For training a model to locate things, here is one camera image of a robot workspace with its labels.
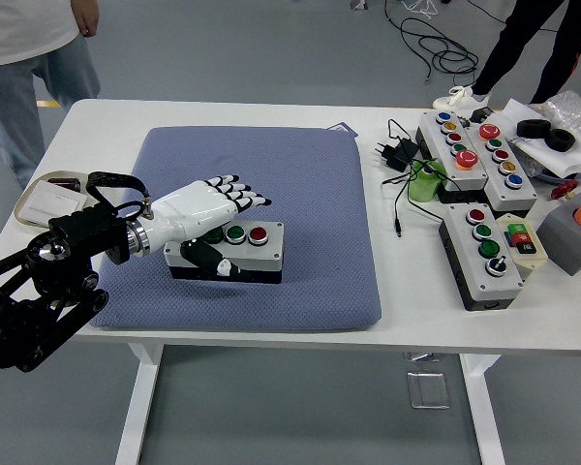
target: table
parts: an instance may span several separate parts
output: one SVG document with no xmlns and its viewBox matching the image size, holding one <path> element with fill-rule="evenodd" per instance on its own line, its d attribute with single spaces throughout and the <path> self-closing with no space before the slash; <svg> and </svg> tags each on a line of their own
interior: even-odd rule
<svg viewBox="0 0 581 465">
<path fill-rule="evenodd" d="M 82 101 L 67 115 L 35 176 L 50 171 L 129 173 L 148 131 L 161 126 L 253 126 L 328 128 L 345 122 L 358 133 L 370 237 L 382 319 L 361 331 L 327 333 L 118 330 L 84 327 L 73 340 L 128 343 L 140 360 L 116 463 L 137 463 L 159 363 L 165 344 L 390 350 L 462 354 L 482 461 L 503 464 L 484 371 L 502 354 L 581 355 L 581 271 L 574 277 L 549 262 L 534 272 L 505 310 L 467 312 L 456 289 L 439 224 L 399 203 L 403 236 L 393 229 L 398 188 L 382 187 L 392 176 L 375 148 L 389 143 L 387 121 L 412 135 L 421 108 L 347 108 L 141 101 Z M 528 219 L 538 227 L 558 205 L 551 187 L 536 185 L 540 200 Z M 111 193 L 111 202 L 120 194 Z M 428 207 L 439 213 L 438 202 Z M 0 234 L 0 259 L 27 245 L 40 231 L 12 215 Z M 99 266 L 101 257 L 93 261 Z M 34 297 L 26 286 L 15 298 Z"/>
</svg>

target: gray block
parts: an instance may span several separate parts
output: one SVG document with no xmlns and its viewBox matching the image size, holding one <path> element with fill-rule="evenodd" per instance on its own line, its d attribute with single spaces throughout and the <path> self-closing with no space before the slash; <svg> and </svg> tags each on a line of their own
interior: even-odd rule
<svg viewBox="0 0 581 465">
<path fill-rule="evenodd" d="M 580 206 L 581 194 L 549 213 L 537 231 L 549 259 L 570 276 L 581 270 L 581 226 L 572 217 Z"/>
</svg>

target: yellow floor line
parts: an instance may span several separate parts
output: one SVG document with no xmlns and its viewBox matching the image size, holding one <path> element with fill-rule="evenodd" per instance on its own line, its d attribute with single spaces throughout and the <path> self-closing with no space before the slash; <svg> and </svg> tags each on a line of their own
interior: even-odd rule
<svg viewBox="0 0 581 465">
<path fill-rule="evenodd" d="M 38 100 L 37 107 L 59 109 L 60 104 L 58 102 L 53 101 L 53 100 Z"/>
</svg>

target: white sneaker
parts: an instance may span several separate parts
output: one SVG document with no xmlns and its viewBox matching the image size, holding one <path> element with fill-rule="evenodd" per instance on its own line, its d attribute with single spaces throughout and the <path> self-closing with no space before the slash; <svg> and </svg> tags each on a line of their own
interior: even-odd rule
<svg viewBox="0 0 581 465">
<path fill-rule="evenodd" d="M 433 109 L 445 109 L 458 112 L 463 110 L 471 114 L 475 109 L 483 109 L 488 106 L 488 99 L 491 97 L 490 92 L 480 102 L 472 97 L 473 93 L 470 85 L 467 87 L 457 85 L 449 89 L 449 97 L 440 97 L 433 102 Z"/>
</svg>

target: power adapter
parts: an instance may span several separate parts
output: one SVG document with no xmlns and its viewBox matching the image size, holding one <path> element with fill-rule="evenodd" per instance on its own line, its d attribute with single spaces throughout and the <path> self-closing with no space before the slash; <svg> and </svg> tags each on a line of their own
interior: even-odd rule
<svg viewBox="0 0 581 465">
<path fill-rule="evenodd" d="M 384 157 L 385 163 L 399 172 L 404 172 L 407 169 L 407 166 L 413 161 L 417 150 L 419 150 L 417 144 L 411 139 L 400 139 L 400 143 L 395 147 L 388 144 L 383 145 L 382 143 L 379 143 L 379 145 L 382 150 L 379 151 L 377 149 L 377 151 Z"/>
</svg>

